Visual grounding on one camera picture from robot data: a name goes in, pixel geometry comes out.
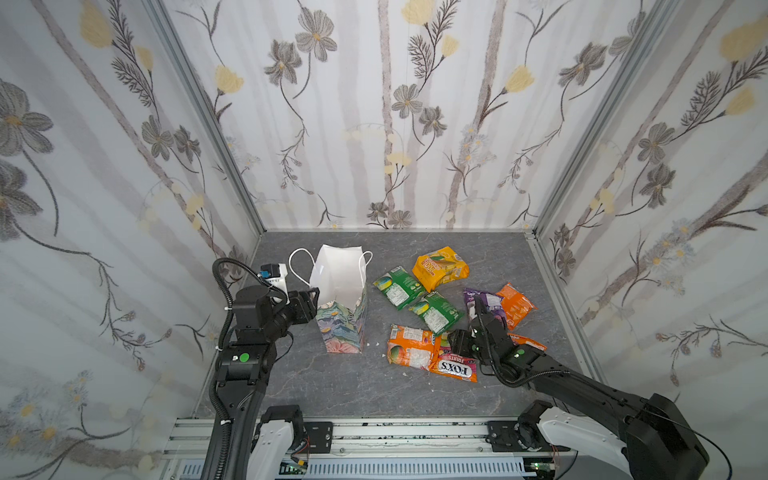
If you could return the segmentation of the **purple snack packet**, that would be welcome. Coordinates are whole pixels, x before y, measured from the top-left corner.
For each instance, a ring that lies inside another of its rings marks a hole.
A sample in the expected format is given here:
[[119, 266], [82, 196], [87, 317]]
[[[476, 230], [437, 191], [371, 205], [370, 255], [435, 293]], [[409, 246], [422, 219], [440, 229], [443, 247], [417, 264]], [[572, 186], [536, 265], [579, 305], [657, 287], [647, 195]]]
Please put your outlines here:
[[506, 323], [506, 313], [502, 307], [502, 297], [486, 291], [473, 288], [463, 289], [463, 298], [469, 320], [477, 318], [477, 306], [484, 305], [486, 310], [494, 315], [502, 324]]

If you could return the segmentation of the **Fox's fruit candy bag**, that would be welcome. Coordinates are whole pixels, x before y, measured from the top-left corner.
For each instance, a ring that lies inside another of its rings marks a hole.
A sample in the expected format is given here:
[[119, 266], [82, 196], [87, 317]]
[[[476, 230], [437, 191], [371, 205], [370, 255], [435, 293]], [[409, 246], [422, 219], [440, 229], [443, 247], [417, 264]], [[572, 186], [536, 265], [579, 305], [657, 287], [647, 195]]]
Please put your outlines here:
[[465, 382], [477, 382], [476, 360], [453, 353], [448, 333], [443, 333], [435, 341], [428, 371]]

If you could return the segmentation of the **floral white paper bag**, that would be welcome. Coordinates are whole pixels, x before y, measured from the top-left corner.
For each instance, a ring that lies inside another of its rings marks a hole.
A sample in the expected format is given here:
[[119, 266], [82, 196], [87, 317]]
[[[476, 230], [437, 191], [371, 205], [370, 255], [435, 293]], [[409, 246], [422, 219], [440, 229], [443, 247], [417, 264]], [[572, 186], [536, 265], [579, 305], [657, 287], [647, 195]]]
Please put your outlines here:
[[[307, 278], [293, 267], [294, 257], [301, 254], [312, 263]], [[329, 353], [360, 354], [363, 351], [367, 267], [372, 259], [373, 253], [360, 246], [330, 245], [322, 245], [315, 255], [306, 248], [298, 248], [288, 257], [289, 271], [307, 287], [319, 290], [315, 321]]]

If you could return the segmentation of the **green snack packet front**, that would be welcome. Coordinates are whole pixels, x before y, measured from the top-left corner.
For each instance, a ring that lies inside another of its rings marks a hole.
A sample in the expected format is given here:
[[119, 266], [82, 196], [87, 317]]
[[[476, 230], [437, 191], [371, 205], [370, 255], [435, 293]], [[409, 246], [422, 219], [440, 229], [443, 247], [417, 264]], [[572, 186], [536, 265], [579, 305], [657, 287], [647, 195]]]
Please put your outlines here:
[[437, 291], [426, 294], [413, 302], [408, 310], [419, 316], [436, 335], [442, 335], [454, 327], [464, 314]]

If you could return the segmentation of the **orange fruit snack packet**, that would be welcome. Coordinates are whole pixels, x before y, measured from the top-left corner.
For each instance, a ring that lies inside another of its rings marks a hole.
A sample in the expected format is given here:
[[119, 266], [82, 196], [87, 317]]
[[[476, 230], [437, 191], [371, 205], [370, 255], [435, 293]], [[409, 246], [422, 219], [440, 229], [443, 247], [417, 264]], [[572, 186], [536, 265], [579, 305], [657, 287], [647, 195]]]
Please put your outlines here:
[[430, 330], [391, 326], [386, 353], [390, 364], [429, 371], [434, 352], [434, 333]]

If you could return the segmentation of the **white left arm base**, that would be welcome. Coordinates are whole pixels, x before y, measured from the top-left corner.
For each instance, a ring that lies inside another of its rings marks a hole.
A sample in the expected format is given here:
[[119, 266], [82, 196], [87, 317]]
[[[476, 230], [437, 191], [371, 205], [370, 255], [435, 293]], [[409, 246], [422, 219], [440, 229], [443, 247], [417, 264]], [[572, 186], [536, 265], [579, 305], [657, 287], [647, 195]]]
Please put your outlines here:
[[300, 451], [307, 433], [298, 405], [269, 407], [261, 417], [258, 438], [247, 463], [246, 479], [276, 479], [283, 458]]

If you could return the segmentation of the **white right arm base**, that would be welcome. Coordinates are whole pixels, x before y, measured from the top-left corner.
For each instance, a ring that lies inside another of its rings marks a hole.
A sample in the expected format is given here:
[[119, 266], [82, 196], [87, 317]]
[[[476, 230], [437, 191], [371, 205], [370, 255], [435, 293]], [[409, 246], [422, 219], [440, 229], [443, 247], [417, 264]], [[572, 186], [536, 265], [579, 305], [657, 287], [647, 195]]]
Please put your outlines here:
[[588, 416], [536, 400], [517, 417], [517, 424], [518, 443], [525, 449], [540, 450], [545, 445], [567, 447], [630, 473], [623, 453], [626, 444]]

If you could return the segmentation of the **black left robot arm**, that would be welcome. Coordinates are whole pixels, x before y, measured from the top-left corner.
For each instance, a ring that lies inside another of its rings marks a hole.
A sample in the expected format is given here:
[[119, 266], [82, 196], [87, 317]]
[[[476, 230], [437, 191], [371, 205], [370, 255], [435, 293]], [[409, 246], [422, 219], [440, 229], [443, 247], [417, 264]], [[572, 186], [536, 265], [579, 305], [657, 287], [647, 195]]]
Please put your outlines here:
[[203, 479], [275, 479], [284, 458], [309, 446], [297, 405], [277, 406], [260, 415], [277, 341], [290, 327], [314, 319], [319, 290], [286, 291], [269, 280], [279, 272], [268, 264], [260, 272], [235, 258], [212, 264], [225, 300], [222, 326], [208, 397], [215, 411]]

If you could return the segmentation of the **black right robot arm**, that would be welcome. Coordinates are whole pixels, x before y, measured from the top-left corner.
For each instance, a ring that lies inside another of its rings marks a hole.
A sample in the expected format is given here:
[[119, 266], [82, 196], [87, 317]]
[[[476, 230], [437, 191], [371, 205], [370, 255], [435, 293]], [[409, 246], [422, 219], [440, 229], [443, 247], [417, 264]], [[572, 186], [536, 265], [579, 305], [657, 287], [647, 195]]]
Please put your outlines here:
[[709, 455], [670, 399], [617, 390], [515, 342], [490, 313], [449, 333], [453, 353], [488, 366], [509, 388], [530, 388], [534, 401], [488, 442], [508, 451], [552, 453], [563, 447], [614, 466], [634, 479], [698, 479]]

